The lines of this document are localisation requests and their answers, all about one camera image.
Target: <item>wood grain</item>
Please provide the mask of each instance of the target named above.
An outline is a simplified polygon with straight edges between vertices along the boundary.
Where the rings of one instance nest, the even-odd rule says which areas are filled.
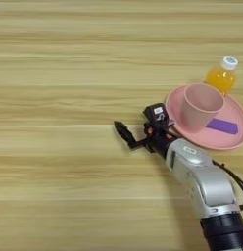
[[[243,0],[0,1],[0,251],[208,250],[143,108],[239,58]],[[243,178],[243,146],[210,151]],[[243,195],[235,187],[239,200]]]

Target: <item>plastic bottle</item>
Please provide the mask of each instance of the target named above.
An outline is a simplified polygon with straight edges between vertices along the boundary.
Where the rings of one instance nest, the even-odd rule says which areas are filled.
[[[238,60],[231,56],[225,56],[220,62],[220,66],[211,68],[206,76],[206,83],[218,89],[226,95],[236,81],[234,69],[238,65]]]

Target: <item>bottle cap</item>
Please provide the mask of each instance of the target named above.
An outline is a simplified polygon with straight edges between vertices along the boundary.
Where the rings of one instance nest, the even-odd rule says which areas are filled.
[[[223,57],[220,64],[223,68],[227,70],[234,70],[236,66],[238,65],[238,60],[231,56],[225,56]]]

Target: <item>purple sponge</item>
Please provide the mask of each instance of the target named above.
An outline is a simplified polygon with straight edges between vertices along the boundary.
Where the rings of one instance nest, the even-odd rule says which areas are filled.
[[[226,122],[220,119],[212,119],[207,125],[207,128],[216,129],[229,134],[237,134],[238,127],[236,123]]]

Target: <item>black cable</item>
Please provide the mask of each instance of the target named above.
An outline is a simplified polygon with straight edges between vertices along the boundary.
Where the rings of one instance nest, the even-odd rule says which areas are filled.
[[[236,181],[236,183],[240,186],[240,188],[242,189],[243,191],[243,180],[238,176],[236,175],[233,171],[229,170],[225,164],[220,164],[216,161],[213,161],[213,164],[218,166],[219,168],[223,169],[225,172],[227,172],[231,177],[233,177],[233,179]],[[243,211],[243,204],[240,205],[240,210]]]

